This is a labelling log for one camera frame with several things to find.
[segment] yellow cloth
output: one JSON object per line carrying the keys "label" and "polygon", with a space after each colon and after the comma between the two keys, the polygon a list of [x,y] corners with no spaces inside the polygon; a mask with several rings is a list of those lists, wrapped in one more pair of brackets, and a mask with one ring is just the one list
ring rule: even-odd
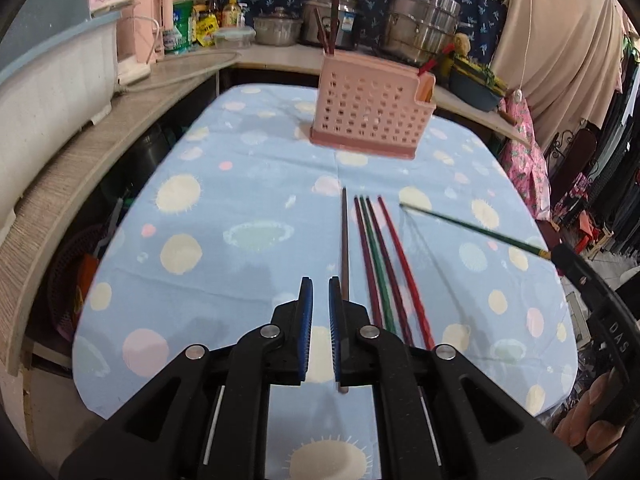
{"label": "yellow cloth", "polygon": [[509,12],[492,69],[522,91],[544,150],[581,119],[602,126],[620,77],[622,20],[616,0],[507,0]]}

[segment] metal screw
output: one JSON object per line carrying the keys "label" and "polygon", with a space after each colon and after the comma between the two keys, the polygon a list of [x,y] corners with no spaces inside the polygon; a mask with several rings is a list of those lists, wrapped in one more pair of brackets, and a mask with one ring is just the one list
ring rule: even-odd
{"label": "metal screw", "polygon": [[273,339],[280,335],[280,329],[276,325],[265,325],[260,329],[260,335],[267,339]]}
{"label": "metal screw", "polygon": [[189,359],[200,359],[204,355],[204,346],[202,345],[191,345],[184,351],[184,354]]}
{"label": "metal screw", "polygon": [[365,325],[360,329],[360,335],[364,339],[375,339],[380,335],[380,329],[377,326]]}
{"label": "metal screw", "polygon": [[456,356],[456,349],[451,345],[436,346],[436,355],[445,361],[452,360]]}

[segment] utensil holder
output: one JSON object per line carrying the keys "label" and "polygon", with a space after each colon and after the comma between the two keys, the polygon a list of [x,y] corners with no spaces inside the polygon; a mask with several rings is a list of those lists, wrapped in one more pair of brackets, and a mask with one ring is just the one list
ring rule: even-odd
{"label": "utensil holder", "polygon": [[350,52],[324,56],[316,116],[315,144],[414,158],[436,105],[420,100],[435,85],[431,73]]}

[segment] cooking pot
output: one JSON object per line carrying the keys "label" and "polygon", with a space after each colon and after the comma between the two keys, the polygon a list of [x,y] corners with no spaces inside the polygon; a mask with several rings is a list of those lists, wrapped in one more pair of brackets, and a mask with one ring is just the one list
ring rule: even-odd
{"label": "cooking pot", "polygon": [[[354,50],[360,40],[360,31],[364,16],[360,10],[361,0],[340,0],[338,5],[338,37],[336,48]],[[314,9],[320,12],[322,26],[327,34],[331,31],[331,0],[307,0],[302,6],[302,32],[300,43],[320,46],[318,40],[318,24],[314,16]]]}
{"label": "cooking pot", "polygon": [[276,7],[269,16],[254,18],[255,42],[263,45],[289,46],[300,35],[302,20],[290,17],[284,7]]}
{"label": "cooking pot", "polygon": [[460,26],[456,0],[390,0],[385,14],[382,50],[422,65],[453,42]]}

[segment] blue tablecloth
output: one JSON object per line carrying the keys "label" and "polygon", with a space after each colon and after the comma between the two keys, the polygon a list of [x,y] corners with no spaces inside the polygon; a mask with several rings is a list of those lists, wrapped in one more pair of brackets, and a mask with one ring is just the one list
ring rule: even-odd
{"label": "blue tablecloth", "polygon": [[[399,196],[544,247],[504,172],[469,130],[434,117],[415,160],[308,142],[316,90],[240,86],[211,104],[143,189],[92,285],[73,348],[85,405],[108,417],[185,347],[220,348],[267,323],[314,282],[307,382],[274,387],[266,477],[309,468],[378,478],[370,389],[336,390],[328,280],[340,265],[340,188],[381,194],[436,343],[449,342],[536,414],[572,387],[577,353],[553,265],[458,227],[406,214]],[[350,202],[351,301],[368,304]],[[404,275],[382,229],[422,344]]]}

